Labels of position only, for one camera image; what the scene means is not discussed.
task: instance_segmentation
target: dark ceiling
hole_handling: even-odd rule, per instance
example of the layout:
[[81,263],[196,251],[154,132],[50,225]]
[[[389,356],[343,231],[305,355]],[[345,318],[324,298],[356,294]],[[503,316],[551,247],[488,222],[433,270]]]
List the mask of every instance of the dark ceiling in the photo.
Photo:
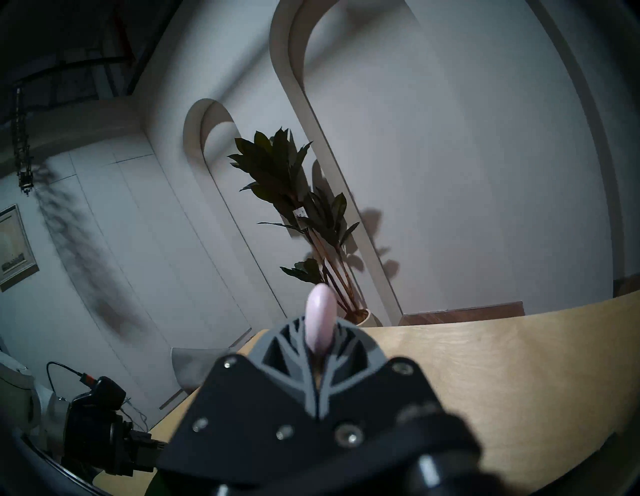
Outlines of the dark ceiling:
[[131,94],[179,5],[180,0],[0,0],[0,125],[6,125],[16,81],[69,63],[127,58],[101,69],[108,92],[91,67],[54,70],[25,84],[29,112]]

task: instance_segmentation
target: white wall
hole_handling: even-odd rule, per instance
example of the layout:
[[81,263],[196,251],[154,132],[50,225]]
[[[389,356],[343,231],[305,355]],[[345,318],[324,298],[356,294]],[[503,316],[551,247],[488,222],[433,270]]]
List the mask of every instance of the white wall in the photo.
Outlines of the white wall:
[[[225,348],[250,325],[144,134],[47,163],[56,181],[30,197],[14,176],[1,183],[3,200],[19,203],[40,267],[0,295],[3,339],[42,383],[48,360],[112,377],[153,423],[180,389],[170,348]],[[83,390],[65,371],[53,379],[67,397]]]
[[525,2],[342,0],[304,82],[404,313],[611,297],[593,141]]
[[622,217],[623,272],[640,272],[640,115],[605,35],[569,0],[542,1],[575,56],[604,127]]
[[[296,144],[306,138],[273,71],[267,35],[276,0],[198,2],[185,0],[165,31],[136,87],[143,126],[158,161],[207,249],[215,252],[225,234],[220,212],[212,212],[198,187],[182,149],[182,127],[192,105],[210,98],[222,103],[239,133],[253,139],[256,130],[273,135],[280,127],[293,131]],[[305,161],[310,171],[315,157]],[[291,239],[268,204],[238,190],[249,176],[220,164],[216,180],[233,220],[242,232],[264,277],[287,317],[304,312],[310,285],[291,278],[291,267],[309,251],[302,239]],[[211,232],[219,232],[217,239]]]

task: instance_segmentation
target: potted plant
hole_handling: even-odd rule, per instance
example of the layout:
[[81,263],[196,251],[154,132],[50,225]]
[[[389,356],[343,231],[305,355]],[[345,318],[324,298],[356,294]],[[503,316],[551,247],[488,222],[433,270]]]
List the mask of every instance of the potted plant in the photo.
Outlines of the potted plant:
[[312,248],[313,256],[292,268],[281,267],[292,277],[313,284],[325,283],[337,295],[345,318],[357,325],[374,326],[377,319],[361,304],[351,273],[344,262],[344,243],[359,222],[347,226],[347,200],[341,193],[333,200],[326,191],[309,187],[302,162],[311,143],[299,150],[289,130],[280,128],[272,138],[259,131],[253,142],[236,138],[238,154],[229,155],[232,166],[253,178],[240,191],[250,189],[269,202],[286,223],[272,224],[299,232]]

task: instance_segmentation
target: green leaf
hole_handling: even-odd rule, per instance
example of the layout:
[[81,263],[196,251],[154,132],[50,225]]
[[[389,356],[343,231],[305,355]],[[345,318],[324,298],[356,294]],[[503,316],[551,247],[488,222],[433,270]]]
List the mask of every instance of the green leaf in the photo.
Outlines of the green leaf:
[[274,192],[280,195],[289,195],[291,192],[291,187],[288,184],[289,178],[287,177],[286,181],[283,181],[282,178],[277,177],[276,175],[273,175],[271,172],[269,172],[273,172],[274,169],[273,161],[271,160],[271,158],[260,147],[256,147],[250,141],[247,141],[247,143],[250,143],[251,146],[260,150],[260,152],[258,153],[259,161],[256,162],[256,160],[253,160],[248,155],[229,155],[229,158],[231,160],[235,160],[237,163],[237,166],[234,165],[234,167],[236,166],[240,170],[248,173],[251,177],[253,177],[253,179],[262,184],[265,188],[272,189]]
[[317,284],[317,282],[315,282],[316,279],[307,272],[298,269],[287,269],[286,267],[280,267],[280,269],[282,269],[285,274],[300,279],[301,281]]
[[254,184],[251,187],[251,190],[253,191],[253,194],[255,196],[273,205],[278,213],[282,215],[291,225],[297,224],[296,217],[293,214],[293,205],[286,196],[274,193],[272,190],[265,188],[262,184]]
[[293,184],[289,176],[289,141],[287,135],[289,130],[283,131],[282,128],[276,131],[273,136],[273,162],[278,170],[279,176],[287,178],[289,184]]
[[306,272],[302,272],[302,270],[297,269],[287,269],[286,267],[280,267],[282,271],[289,276],[295,277],[296,279],[300,279],[304,282],[310,282],[308,279],[308,274]]
[[289,176],[291,177],[291,182],[294,182],[298,178],[298,174],[300,174],[300,169],[302,169],[302,162],[304,162],[305,157],[307,156],[307,150],[311,146],[311,142],[307,143],[305,146],[300,148],[300,151],[296,154],[296,161],[291,165],[291,169],[289,170]]
[[324,224],[328,228],[332,228],[334,222],[333,222],[333,214],[331,212],[331,203],[329,203],[329,198],[326,196],[326,193],[322,189],[316,188],[316,191],[317,191],[317,194],[316,194],[317,202],[320,208],[322,208],[324,212]]
[[235,141],[236,141],[236,148],[238,149],[238,151],[239,151],[240,153],[244,153],[243,143],[244,143],[246,140],[243,140],[242,138],[236,138],[236,139],[235,139]]
[[231,165],[233,167],[240,169],[241,171],[246,173],[249,172],[247,157],[240,154],[233,154],[233,155],[229,155],[228,158],[234,161],[234,162],[231,162]]
[[338,244],[338,235],[332,229],[326,228],[325,226],[312,221],[308,217],[298,217],[298,223],[302,225],[302,227],[307,226],[316,231],[320,237],[322,237],[331,246],[336,246]]
[[291,226],[287,224],[278,224],[277,222],[258,222],[258,224],[271,224],[272,226],[286,227],[287,229],[291,229],[292,231],[298,231],[302,233],[302,229],[300,229],[299,227]]
[[241,166],[246,168],[246,171],[258,182],[266,184],[266,180],[260,180],[258,175],[267,174],[275,179],[278,179],[285,191],[279,191],[282,194],[288,194],[291,192],[291,184],[289,180],[289,171],[286,164],[277,164],[271,157],[271,154],[266,152],[264,148],[242,138],[236,138],[236,146],[240,143],[242,148],[242,155],[232,155],[230,158],[239,162]]
[[316,259],[309,257],[304,261],[303,266],[305,271],[307,271],[307,273],[317,281],[316,284],[320,284],[323,281],[322,276],[320,275],[320,267],[318,266]]
[[357,228],[357,226],[360,224],[360,222],[356,222],[354,225],[352,225],[351,227],[349,227],[344,234],[342,235],[342,237],[340,238],[340,246],[344,245],[344,243],[347,241],[347,238],[349,237],[349,235],[353,232],[354,229]]
[[331,204],[331,214],[336,225],[340,225],[340,221],[344,217],[344,211],[347,209],[347,199],[342,193],[335,197]]
[[253,182],[251,182],[251,183],[247,184],[247,185],[246,185],[243,189],[241,189],[240,191],[244,191],[244,190],[246,190],[246,189],[251,189],[251,188],[253,188],[254,186],[257,186],[257,185],[258,185],[258,182],[257,182],[257,181],[253,181]]
[[302,205],[307,211],[307,217],[320,225],[325,224],[324,213],[318,209],[318,205],[314,201],[314,193],[312,191],[309,191],[309,193],[307,193],[303,198]]
[[256,145],[258,145],[265,152],[271,155],[273,147],[271,146],[269,138],[267,138],[264,134],[262,134],[260,131],[256,131],[255,136],[253,137],[253,141]]
[[289,130],[289,142],[287,144],[287,151],[289,153],[289,165],[292,166],[296,161],[296,155],[298,149],[296,148],[296,142],[293,141],[293,133]]

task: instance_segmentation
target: plant stem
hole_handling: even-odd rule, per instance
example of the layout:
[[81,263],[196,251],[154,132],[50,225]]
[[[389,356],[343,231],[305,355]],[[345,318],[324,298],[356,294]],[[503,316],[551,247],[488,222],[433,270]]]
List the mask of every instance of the plant stem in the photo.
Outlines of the plant stem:
[[356,304],[355,298],[353,297],[353,293],[349,290],[349,287],[348,287],[347,283],[344,282],[344,279],[340,275],[340,271],[336,268],[335,265],[333,265],[333,262],[331,261],[331,258],[329,258],[329,256],[327,255],[326,250],[322,246],[322,240],[320,239],[320,237],[318,236],[317,233],[314,233],[314,234],[316,235],[316,237],[318,239],[319,250],[322,250],[321,253],[323,254],[324,259],[326,259],[327,262],[329,262],[329,265],[333,269],[333,272],[335,273],[335,275],[338,276],[338,279],[340,280],[340,283],[342,284],[342,287],[347,292],[347,296],[349,296],[349,299],[351,300],[351,306],[353,306],[353,308],[357,310],[358,305]]
[[338,285],[335,283],[335,279],[333,278],[333,276],[331,275],[331,273],[329,272],[329,270],[326,268],[326,265],[322,264],[323,267],[323,273],[325,273],[325,275],[331,280],[331,283],[333,284],[333,288],[335,289],[335,292],[338,293],[338,296],[340,296],[340,299],[342,300],[342,302],[344,303],[344,307],[342,307],[342,305],[340,305],[342,307],[342,309],[349,313],[350,310],[348,310],[349,308],[349,303],[347,303],[346,298],[344,297],[344,295],[342,294],[342,291],[340,291],[340,289],[338,288]]
[[355,292],[353,290],[353,288],[355,287],[355,284],[351,279],[350,270],[348,269],[347,264],[344,262],[344,259],[342,258],[342,250],[340,247],[336,248],[335,246],[333,247],[333,249],[338,254],[338,259],[340,259],[340,263],[342,264],[342,270],[344,270],[344,273],[347,274],[347,281],[349,283],[349,288],[351,289],[351,297],[353,298],[353,301],[355,301],[355,297],[354,297]]

